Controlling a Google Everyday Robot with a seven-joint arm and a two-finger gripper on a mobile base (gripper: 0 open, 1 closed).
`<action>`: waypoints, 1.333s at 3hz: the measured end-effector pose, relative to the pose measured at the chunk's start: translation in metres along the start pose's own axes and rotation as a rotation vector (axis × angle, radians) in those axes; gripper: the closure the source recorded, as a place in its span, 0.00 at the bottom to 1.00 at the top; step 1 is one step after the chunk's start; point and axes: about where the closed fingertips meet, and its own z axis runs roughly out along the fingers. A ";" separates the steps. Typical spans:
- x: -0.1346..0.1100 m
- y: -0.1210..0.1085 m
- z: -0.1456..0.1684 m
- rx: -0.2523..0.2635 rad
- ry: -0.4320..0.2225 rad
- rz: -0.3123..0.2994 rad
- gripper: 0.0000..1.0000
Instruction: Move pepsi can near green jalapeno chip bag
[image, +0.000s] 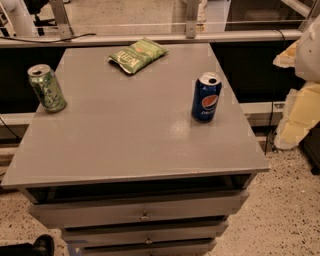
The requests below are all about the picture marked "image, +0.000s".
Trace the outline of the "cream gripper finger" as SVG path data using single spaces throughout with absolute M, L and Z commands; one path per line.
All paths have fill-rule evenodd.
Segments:
M 291 89 L 276 129 L 274 145 L 281 150 L 296 147 L 319 122 L 320 84 L 306 82 L 300 90 Z
M 275 57 L 273 64 L 280 68 L 294 67 L 296 62 L 296 49 L 298 42 L 295 41 L 283 52 Z

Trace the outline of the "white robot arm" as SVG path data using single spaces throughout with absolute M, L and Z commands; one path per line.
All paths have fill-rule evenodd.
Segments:
M 314 21 L 301 38 L 277 55 L 273 64 L 293 67 L 305 83 L 291 89 L 286 97 L 283 118 L 276 129 L 274 145 L 281 150 L 296 147 L 320 122 L 320 24 Z

